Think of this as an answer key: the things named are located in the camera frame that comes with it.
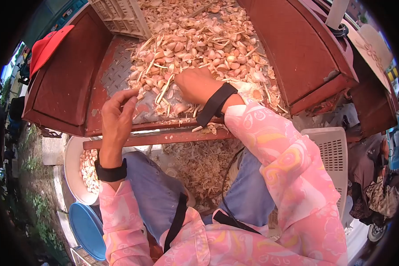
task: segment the building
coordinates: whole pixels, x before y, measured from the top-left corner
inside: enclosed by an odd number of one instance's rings
[[[361,15],[366,13],[365,7],[358,0],[349,0],[349,5],[347,6],[346,13],[353,18],[356,23],[360,20]]]

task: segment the pile of garlic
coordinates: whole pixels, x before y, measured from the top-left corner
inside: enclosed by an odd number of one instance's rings
[[[94,167],[96,160],[97,150],[95,149],[83,151],[83,154],[80,155],[80,177],[83,178],[87,191],[94,194],[99,193],[99,181]]]
[[[278,111],[281,95],[269,82],[275,79],[274,71],[264,59],[266,55],[257,51],[259,41],[254,38],[254,27],[245,9],[234,7],[235,0],[138,3],[153,37],[133,51],[133,72],[128,82],[130,88],[140,90],[139,99],[147,91],[156,93],[156,113],[170,115],[167,99],[178,90],[171,85],[174,76],[194,67],[207,67],[217,80],[253,84],[248,86],[246,96]],[[183,112],[201,110],[200,106],[177,107]]]

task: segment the pink shirt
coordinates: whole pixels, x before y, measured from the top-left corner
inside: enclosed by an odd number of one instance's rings
[[[347,248],[336,202],[340,194],[325,171],[319,148],[291,121],[257,103],[230,106],[225,124],[260,160],[260,172],[278,208],[282,235],[263,235],[219,224],[204,225],[189,207],[183,227],[157,265],[346,265]],[[152,265],[131,185],[99,192],[103,239],[110,265]],[[168,230],[160,237],[160,245]]]

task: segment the blue jeans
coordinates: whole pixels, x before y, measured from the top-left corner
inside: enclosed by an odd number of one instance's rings
[[[159,243],[160,236],[170,228],[179,194],[184,193],[182,183],[166,175],[160,167],[142,152],[123,154],[127,159],[127,177],[139,206],[140,216]],[[259,172],[261,163],[247,149],[239,166],[239,173],[229,189],[225,201],[234,217],[255,226],[268,223],[275,203],[269,194],[265,180]],[[223,203],[218,208],[226,210]],[[212,223],[212,215],[203,217],[204,224]]]

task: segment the tree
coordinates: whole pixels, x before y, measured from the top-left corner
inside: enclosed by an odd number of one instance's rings
[[[19,47],[18,51],[15,54],[15,59],[18,60],[19,56],[22,55],[22,52],[24,51],[25,45],[24,43],[21,43],[21,46]]]
[[[9,94],[11,91],[11,77],[8,77],[5,82],[1,84],[0,88],[0,105],[5,106],[6,100],[9,98]]]
[[[361,15],[361,16],[359,17],[359,20],[360,20],[363,24],[366,24],[366,23],[368,22],[368,19],[366,19],[365,15]]]

